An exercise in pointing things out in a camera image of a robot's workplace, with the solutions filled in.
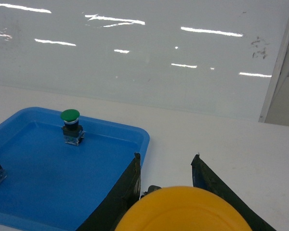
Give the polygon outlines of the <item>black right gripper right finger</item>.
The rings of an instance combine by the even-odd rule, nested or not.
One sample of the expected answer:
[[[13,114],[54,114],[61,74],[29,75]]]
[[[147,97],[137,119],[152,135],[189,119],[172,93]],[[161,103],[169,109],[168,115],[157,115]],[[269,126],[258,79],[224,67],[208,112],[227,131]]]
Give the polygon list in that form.
[[[275,229],[248,205],[196,154],[191,162],[193,186],[207,190],[228,202],[248,223],[253,231]]]

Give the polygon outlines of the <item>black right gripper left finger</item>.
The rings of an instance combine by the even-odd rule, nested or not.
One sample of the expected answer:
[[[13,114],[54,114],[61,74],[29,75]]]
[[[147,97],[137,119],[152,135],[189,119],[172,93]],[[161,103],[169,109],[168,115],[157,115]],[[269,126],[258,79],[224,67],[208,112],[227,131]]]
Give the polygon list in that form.
[[[113,231],[124,214],[140,198],[141,155],[134,159],[124,170],[105,199],[77,228],[78,231]]]

